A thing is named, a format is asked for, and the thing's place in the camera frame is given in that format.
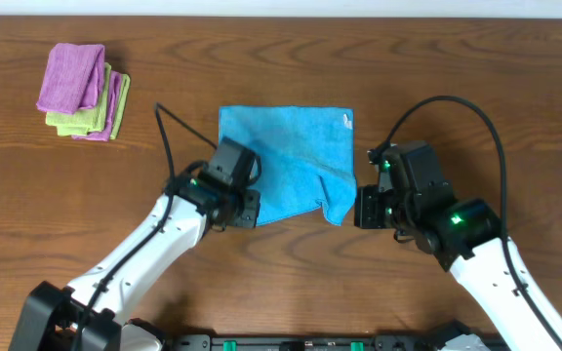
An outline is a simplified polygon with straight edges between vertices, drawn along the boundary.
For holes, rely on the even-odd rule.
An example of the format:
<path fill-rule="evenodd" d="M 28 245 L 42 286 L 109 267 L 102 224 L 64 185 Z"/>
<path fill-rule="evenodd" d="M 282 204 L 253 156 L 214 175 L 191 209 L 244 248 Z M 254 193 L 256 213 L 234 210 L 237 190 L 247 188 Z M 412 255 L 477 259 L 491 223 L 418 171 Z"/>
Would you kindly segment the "blue microfiber cloth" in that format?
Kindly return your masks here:
<path fill-rule="evenodd" d="M 322 210 L 340 226 L 354 205 L 354 116 L 343 107 L 223 106 L 219 138 L 261 157 L 253 188 L 261 194 L 258 226 Z"/>

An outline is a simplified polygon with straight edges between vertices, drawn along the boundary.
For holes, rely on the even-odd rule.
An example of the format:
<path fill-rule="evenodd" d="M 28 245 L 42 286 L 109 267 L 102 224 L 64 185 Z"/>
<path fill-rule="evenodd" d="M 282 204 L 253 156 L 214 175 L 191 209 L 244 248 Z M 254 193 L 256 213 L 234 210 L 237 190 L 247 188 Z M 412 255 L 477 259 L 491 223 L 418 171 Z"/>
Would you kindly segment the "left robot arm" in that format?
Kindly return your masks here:
<path fill-rule="evenodd" d="M 26 298 L 13 350 L 165 350 L 166 336 L 132 314 L 164 271 L 210 228 L 252 228 L 256 175 L 202 164 L 172 175 L 143 222 L 108 256 L 59 289 L 39 284 Z"/>

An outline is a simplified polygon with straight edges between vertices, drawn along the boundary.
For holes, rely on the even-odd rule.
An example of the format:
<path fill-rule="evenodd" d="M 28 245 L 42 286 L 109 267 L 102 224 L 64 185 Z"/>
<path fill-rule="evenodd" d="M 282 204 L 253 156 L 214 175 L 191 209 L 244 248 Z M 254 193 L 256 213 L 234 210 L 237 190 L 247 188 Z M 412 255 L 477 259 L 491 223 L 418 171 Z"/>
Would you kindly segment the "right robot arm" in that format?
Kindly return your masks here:
<path fill-rule="evenodd" d="M 562 317 L 481 199 L 460 201 L 447 181 L 423 189 L 383 182 L 358 188 L 355 224 L 391 229 L 433 255 L 481 306 L 511 350 L 562 350 Z"/>

